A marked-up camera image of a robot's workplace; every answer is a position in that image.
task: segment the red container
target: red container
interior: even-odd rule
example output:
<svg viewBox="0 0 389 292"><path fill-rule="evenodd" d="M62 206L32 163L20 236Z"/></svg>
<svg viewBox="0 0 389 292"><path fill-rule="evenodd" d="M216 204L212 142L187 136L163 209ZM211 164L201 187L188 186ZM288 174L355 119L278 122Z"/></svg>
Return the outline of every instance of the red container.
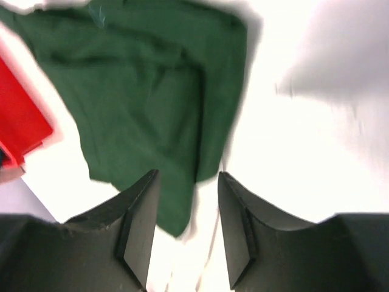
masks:
<svg viewBox="0 0 389 292"><path fill-rule="evenodd" d="M0 148L6 155L2 166L17 167L53 129L1 58L0 76Z"/></svg>

